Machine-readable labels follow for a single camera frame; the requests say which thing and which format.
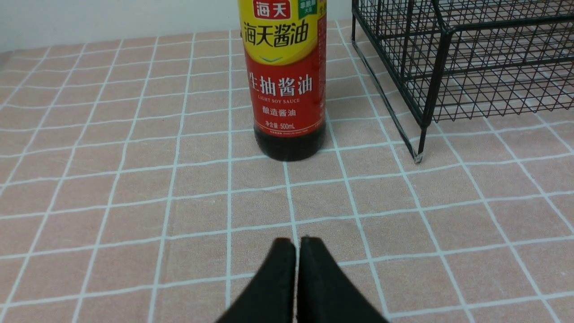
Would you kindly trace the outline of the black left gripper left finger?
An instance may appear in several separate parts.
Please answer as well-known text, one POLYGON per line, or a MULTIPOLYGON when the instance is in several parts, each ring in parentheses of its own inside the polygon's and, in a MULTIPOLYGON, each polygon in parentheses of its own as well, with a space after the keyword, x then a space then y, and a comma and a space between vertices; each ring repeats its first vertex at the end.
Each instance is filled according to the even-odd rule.
POLYGON ((264 262, 218 323, 291 323, 295 293, 296 249, 276 238, 264 262))

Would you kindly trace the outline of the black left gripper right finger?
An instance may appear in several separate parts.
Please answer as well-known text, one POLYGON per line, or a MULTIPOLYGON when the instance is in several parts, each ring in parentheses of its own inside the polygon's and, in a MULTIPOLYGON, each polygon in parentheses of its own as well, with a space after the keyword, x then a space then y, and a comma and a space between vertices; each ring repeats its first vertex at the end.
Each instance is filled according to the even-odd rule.
POLYGON ((297 286, 299 323, 387 323, 344 274, 318 237, 300 243, 297 286))

